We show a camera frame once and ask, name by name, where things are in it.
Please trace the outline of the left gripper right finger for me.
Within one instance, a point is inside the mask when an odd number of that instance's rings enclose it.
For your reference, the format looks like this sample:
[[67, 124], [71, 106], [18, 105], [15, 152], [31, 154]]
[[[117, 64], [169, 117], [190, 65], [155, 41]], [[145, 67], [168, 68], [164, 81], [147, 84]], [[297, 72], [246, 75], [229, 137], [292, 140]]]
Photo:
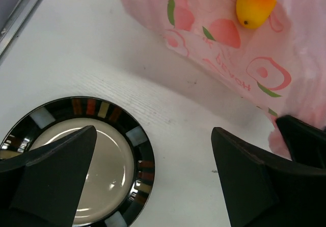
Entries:
[[276, 120], [290, 160], [216, 127], [212, 150], [232, 226], [325, 226], [325, 130]]

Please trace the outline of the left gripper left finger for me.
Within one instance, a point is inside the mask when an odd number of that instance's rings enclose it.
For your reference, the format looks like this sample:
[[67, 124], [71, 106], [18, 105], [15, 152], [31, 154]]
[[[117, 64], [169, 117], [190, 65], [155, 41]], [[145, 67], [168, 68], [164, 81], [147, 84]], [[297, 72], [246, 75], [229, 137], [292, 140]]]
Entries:
[[1, 226], [72, 226], [95, 149], [86, 126], [1, 161]]

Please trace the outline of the pink plastic bag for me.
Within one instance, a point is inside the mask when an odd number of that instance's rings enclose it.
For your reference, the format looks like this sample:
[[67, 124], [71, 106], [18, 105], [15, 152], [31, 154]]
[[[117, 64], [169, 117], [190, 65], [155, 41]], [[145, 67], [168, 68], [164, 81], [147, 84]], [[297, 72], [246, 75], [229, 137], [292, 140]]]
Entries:
[[325, 0], [276, 0], [257, 29], [236, 0], [121, 0], [169, 49], [207, 69], [271, 121], [292, 115], [325, 128]]

